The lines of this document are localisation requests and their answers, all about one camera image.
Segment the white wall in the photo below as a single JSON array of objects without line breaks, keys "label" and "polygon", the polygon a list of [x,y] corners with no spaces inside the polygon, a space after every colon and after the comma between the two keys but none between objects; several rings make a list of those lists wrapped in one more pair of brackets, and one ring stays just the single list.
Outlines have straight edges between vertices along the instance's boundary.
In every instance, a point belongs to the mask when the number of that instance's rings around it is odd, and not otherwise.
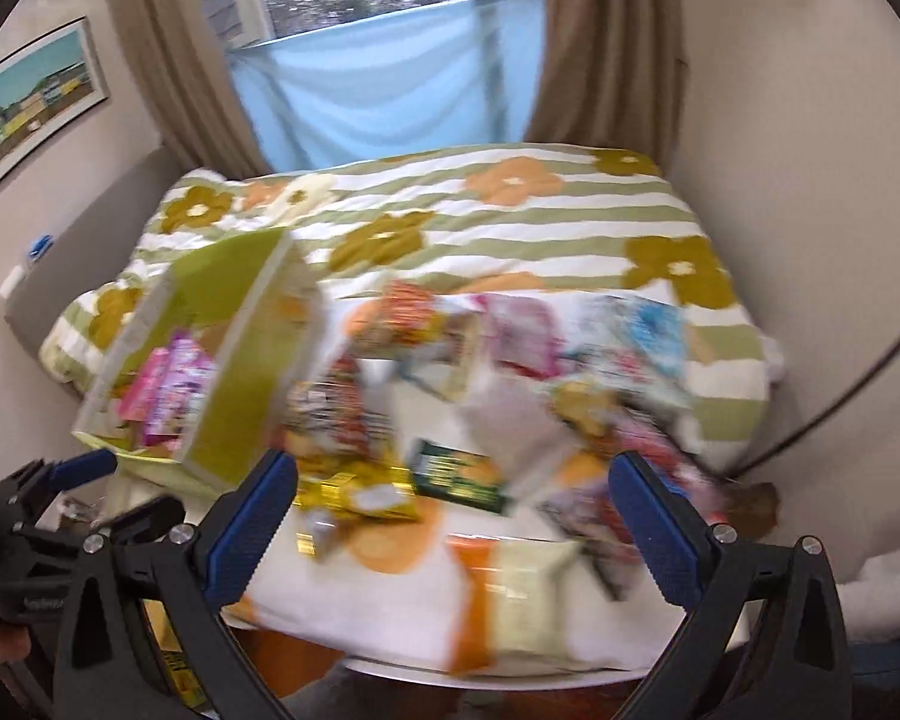
[{"label": "white wall", "polygon": [[[684,4],[674,183],[784,346],[779,437],[900,330],[900,22],[885,0]],[[754,478],[780,487],[776,537],[817,533],[838,574],[899,543],[900,362]]]},{"label": "white wall", "polygon": [[[74,215],[159,145],[122,57],[105,0],[21,0],[0,31],[0,59],[35,37],[87,16],[111,99],[31,156],[0,186],[0,285],[31,242]],[[79,450],[69,430],[77,400],[26,356],[2,319],[0,478],[35,457]]]}]

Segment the picture frame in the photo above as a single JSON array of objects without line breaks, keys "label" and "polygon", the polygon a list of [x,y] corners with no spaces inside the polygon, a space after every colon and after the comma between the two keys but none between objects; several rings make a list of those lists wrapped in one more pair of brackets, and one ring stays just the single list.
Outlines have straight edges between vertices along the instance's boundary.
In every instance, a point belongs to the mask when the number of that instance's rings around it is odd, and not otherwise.
[{"label": "picture frame", "polygon": [[86,17],[0,61],[0,183],[61,130],[110,97]]}]

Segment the curtain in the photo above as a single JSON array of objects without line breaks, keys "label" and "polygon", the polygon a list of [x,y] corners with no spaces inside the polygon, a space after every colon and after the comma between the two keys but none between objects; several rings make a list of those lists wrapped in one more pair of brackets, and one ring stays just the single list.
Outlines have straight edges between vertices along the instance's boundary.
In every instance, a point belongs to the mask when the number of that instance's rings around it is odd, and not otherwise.
[{"label": "curtain", "polygon": [[465,0],[229,55],[279,172],[520,141],[543,56],[543,0]]},{"label": "curtain", "polygon": [[631,148],[666,169],[686,71],[680,0],[546,0],[546,9],[526,139]]},{"label": "curtain", "polygon": [[127,64],[183,167],[270,172],[199,0],[108,0]]}]

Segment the black cable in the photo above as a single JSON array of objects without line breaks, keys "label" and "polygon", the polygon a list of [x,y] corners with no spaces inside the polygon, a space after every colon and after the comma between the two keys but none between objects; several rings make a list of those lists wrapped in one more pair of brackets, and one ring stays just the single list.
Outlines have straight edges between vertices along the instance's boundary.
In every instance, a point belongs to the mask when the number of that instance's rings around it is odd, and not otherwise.
[{"label": "black cable", "polygon": [[807,434],[813,432],[818,427],[823,425],[831,416],[835,415],[840,409],[844,408],[847,403],[850,403],[861,391],[868,385],[871,381],[879,376],[888,365],[890,365],[893,360],[900,354],[900,337],[896,340],[896,342],[891,346],[887,351],[885,351],[880,358],[869,368],[869,370],[864,373],[854,384],[850,387],[844,394],[842,394],[839,398],[837,398],[833,403],[827,406],[824,410],[821,411],[818,415],[816,415],[812,420],[807,422],[802,428],[792,433],[782,442],[777,443],[776,445],[770,447],[766,452],[762,455],[751,460],[749,463],[744,463],[739,469],[735,469],[732,474],[730,474],[730,479],[738,479],[743,474],[748,471],[752,471],[756,469],[757,466],[763,466],[766,461],[773,459],[778,456],[781,452],[788,450],[795,443],[799,442],[803,439]]}]

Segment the light blue cloth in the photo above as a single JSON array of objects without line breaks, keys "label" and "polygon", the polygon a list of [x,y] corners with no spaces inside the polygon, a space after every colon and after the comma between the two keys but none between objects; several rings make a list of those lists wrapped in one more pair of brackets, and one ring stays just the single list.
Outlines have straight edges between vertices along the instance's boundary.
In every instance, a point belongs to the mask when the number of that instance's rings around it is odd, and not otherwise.
[{"label": "light blue cloth", "polygon": [[231,52],[276,172],[523,140],[543,55],[543,0],[462,0]]}]

